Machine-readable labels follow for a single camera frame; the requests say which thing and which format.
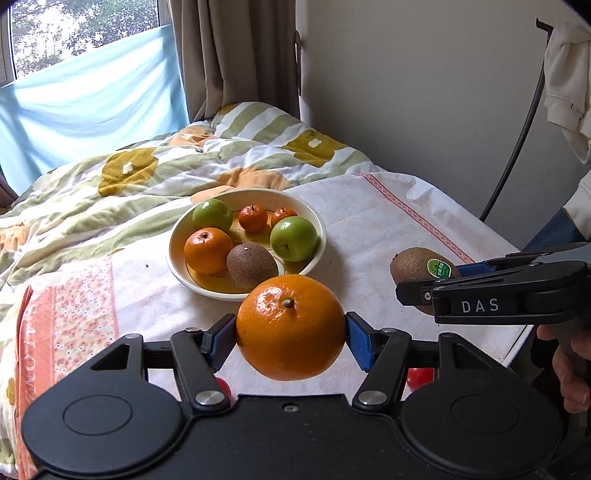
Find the screw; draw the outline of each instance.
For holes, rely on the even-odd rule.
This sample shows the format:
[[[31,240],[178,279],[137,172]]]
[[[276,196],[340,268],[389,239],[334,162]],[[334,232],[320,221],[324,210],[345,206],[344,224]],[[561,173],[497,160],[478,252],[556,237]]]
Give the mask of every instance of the screw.
[[[217,390],[203,390],[195,395],[195,401],[204,406],[219,405],[225,398],[226,396]]]
[[[357,399],[363,405],[381,405],[386,402],[388,396],[384,392],[380,392],[380,390],[366,390],[361,392]]]

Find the blue gripper pad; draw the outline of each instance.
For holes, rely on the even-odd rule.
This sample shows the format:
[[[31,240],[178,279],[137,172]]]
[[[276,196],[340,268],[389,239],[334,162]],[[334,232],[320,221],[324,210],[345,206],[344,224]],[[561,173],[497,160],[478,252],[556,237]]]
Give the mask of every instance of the blue gripper pad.
[[[227,322],[215,335],[210,353],[204,356],[209,366],[218,372],[236,345],[236,317]]]
[[[364,372],[369,372],[374,366],[374,352],[370,335],[349,313],[345,316],[345,320],[347,322],[347,346],[355,357],[359,368]]]
[[[458,265],[456,268],[461,273],[462,277],[471,277],[472,275],[496,272],[496,268],[491,267],[486,262],[468,263],[466,265]]]

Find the kiwi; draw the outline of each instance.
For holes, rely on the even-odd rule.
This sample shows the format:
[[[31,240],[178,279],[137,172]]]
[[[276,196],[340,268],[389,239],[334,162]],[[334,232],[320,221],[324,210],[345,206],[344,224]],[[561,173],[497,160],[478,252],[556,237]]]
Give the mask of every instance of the kiwi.
[[[228,253],[226,265],[236,284],[250,290],[279,274],[275,259],[259,244],[235,246]]]
[[[431,270],[434,273],[431,273],[428,268],[430,260],[439,260],[439,262],[431,262]],[[408,280],[459,278],[462,276],[456,266],[447,258],[435,253],[433,250],[422,247],[412,247],[396,255],[392,259],[392,263],[390,263],[390,274],[396,284]],[[423,313],[433,315],[431,305],[421,305],[417,306],[417,308]]]

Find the bed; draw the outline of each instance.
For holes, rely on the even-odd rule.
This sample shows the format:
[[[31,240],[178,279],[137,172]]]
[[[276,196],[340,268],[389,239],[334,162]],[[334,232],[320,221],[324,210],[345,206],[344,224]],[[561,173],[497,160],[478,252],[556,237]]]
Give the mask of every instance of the bed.
[[[322,215],[327,250],[312,276],[374,327],[415,338],[455,331],[508,365],[530,328],[442,328],[395,298],[388,265],[422,246],[456,264],[516,249],[452,199],[386,172],[360,151],[272,106],[245,102],[209,121],[68,164],[40,177],[0,217],[0,470],[31,478],[19,418],[44,390],[127,333],[162,340],[208,328],[238,305],[200,297],[166,265],[169,230],[226,189],[290,189]],[[272,382],[232,352],[220,376],[234,393],[348,397],[363,378],[348,351],[307,381]],[[150,381],[176,394],[170,372]]]

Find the brown curtain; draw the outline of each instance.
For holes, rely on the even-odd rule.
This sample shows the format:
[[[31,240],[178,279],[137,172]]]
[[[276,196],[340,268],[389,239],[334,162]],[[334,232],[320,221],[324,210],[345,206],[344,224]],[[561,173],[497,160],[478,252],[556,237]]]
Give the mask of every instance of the brown curtain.
[[[0,169],[0,208],[8,207],[17,199],[18,195],[10,188]]]
[[[300,116],[296,0],[169,0],[189,118],[258,101]]]

